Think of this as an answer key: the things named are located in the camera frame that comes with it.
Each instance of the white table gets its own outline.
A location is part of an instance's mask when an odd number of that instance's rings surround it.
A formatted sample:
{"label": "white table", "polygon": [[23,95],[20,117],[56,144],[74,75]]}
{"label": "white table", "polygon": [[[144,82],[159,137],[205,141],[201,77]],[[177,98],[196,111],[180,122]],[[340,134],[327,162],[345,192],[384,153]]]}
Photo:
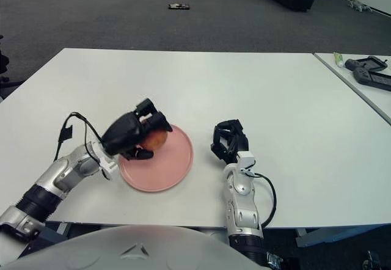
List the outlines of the white table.
{"label": "white table", "polygon": [[[340,68],[335,64],[334,55],[331,53],[315,53],[326,66],[333,71],[342,81],[355,91],[358,96],[363,98],[376,112],[378,112],[386,121],[391,124],[391,92],[359,84],[353,76],[353,72],[343,67]],[[367,55],[343,54],[344,61],[348,59],[363,59]],[[388,65],[391,63],[391,56],[376,56],[381,60],[388,59]],[[379,71],[385,75],[391,76],[391,67]]]}
{"label": "white table", "polygon": [[[256,169],[276,187],[270,228],[391,222],[391,128],[311,54],[62,50],[0,104],[0,211],[50,165],[71,111],[103,134],[145,97],[191,138],[190,173],[159,193],[139,192],[118,174],[95,175],[50,220],[225,226],[224,163],[210,143],[215,124],[240,119]],[[62,154],[82,143],[83,124],[71,123]],[[266,219],[270,189],[255,186]]]}

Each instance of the wire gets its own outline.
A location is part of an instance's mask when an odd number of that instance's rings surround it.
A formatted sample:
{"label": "wire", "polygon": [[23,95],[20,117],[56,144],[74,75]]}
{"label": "wire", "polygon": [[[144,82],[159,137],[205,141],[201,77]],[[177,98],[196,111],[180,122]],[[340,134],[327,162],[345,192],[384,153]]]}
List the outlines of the wire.
{"label": "wire", "polygon": [[80,120],[82,120],[86,125],[89,126],[89,128],[92,130],[92,132],[94,133],[94,135],[97,137],[97,139],[102,143],[102,138],[99,136],[99,134],[97,133],[97,131],[95,130],[95,128],[91,125],[91,123],[83,116],[81,115],[80,113],[78,112],[71,112],[70,115],[68,115],[67,119],[65,119],[64,123],[62,124],[62,128],[61,128],[61,132],[60,132],[60,136],[59,136],[59,141],[58,141],[58,145],[57,145],[57,150],[56,150],[56,155],[54,157],[54,161],[58,159],[59,157],[59,152],[60,152],[60,149],[61,149],[61,145],[62,143],[64,142],[65,139],[62,139],[61,136],[62,136],[62,132],[64,130],[66,130],[67,128],[67,123],[68,123],[68,120],[72,117],[76,117]]}
{"label": "wire", "polygon": [[100,166],[99,159],[92,156],[91,152],[87,148],[87,123],[84,123],[84,148],[86,148],[88,156],[90,156]]}
{"label": "wire", "polygon": [[99,166],[99,168],[100,168],[104,178],[109,180],[109,178],[107,177],[107,175],[105,174],[103,169],[101,169],[99,159],[96,159],[96,157],[92,156],[91,152],[88,150],[88,147],[87,147],[87,125],[89,126],[89,128],[92,130],[94,135],[97,137],[97,139],[101,143],[102,143],[102,138],[99,136],[99,134],[97,133],[95,128],[91,125],[91,123],[83,115],[81,115],[78,112],[71,112],[68,115],[68,117],[65,119],[64,123],[62,124],[62,128],[61,128],[61,132],[60,132],[60,136],[59,136],[59,141],[58,141],[58,145],[57,145],[57,150],[56,150],[56,155],[54,157],[54,161],[57,160],[58,157],[59,157],[59,152],[60,152],[60,148],[61,148],[62,143],[65,140],[71,138],[71,132],[69,134],[65,135],[65,131],[67,130],[68,120],[70,118],[72,118],[72,117],[76,117],[77,119],[80,119],[80,120],[82,120],[84,122],[84,148],[86,149],[87,154],[98,164],[98,166]]}
{"label": "wire", "polygon": [[98,164],[100,171],[102,172],[105,179],[110,180],[106,174],[103,172],[103,169],[101,169],[100,161],[99,159],[96,159],[94,156],[92,156],[91,152],[87,148],[87,123],[84,122],[84,148],[86,148],[87,154]]}
{"label": "wire", "polygon": [[273,217],[274,217],[274,214],[276,213],[276,209],[277,209],[277,195],[276,195],[276,190],[274,189],[274,186],[271,182],[271,180],[269,178],[267,178],[266,176],[262,175],[262,174],[259,174],[259,173],[255,173],[254,176],[253,175],[249,175],[246,173],[246,175],[248,177],[252,177],[252,178],[264,178],[270,185],[270,188],[271,188],[271,191],[273,193],[273,208],[270,212],[270,215],[269,217],[267,218],[267,220],[264,221],[264,223],[261,224],[261,227],[262,228],[265,228],[266,226],[269,225],[269,223],[272,221]]}

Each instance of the robotic hand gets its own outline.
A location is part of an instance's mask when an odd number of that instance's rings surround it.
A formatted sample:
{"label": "robotic hand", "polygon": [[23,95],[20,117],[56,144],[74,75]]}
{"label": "robotic hand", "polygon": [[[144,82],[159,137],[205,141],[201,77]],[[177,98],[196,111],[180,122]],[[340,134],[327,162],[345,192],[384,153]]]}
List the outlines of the robotic hand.
{"label": "robotic hand", "polygon": [[[57,159],[61,143],[71,138],[72,126],[66,127],[70,117],[83,120],[97,138],[88,143],[85,141],[84,145],[69,155]],[[0,216],[1,230],[25,242],[34,239],[45,226],[44,222],[50,214],[85,177],[102,170],[103,175],[111,179],[110,174],[117,167],[114,155],[121,154],[126,159],[153,157],[152,151],[141,149],[137,145],[151,131],[157,130],[172,131],[172,128],[163,113],[158,112],[149,99],[137,105],[133,112],[117,119],[102,138],[85,117],[77,112],[71,113],[61,129],[55,161],[23,198]]]}
{"label": "robotic hand", "polygon": [[[226,182],[224,198],[227,202],[227,230],[230,246],[262,266],[280,269],[282,260],[263,249],[262,228],[266,227],[276,212],[276,192],[270,180],[254,173],[255,158],[249,151],[249,141],[239,120],[228,120],[214,128],[212,152],[227,163],[224,169]],[[270,217],[260,222],[254,202],[255,189],[252,180],[265,178],[270,184],[274,206]]]}

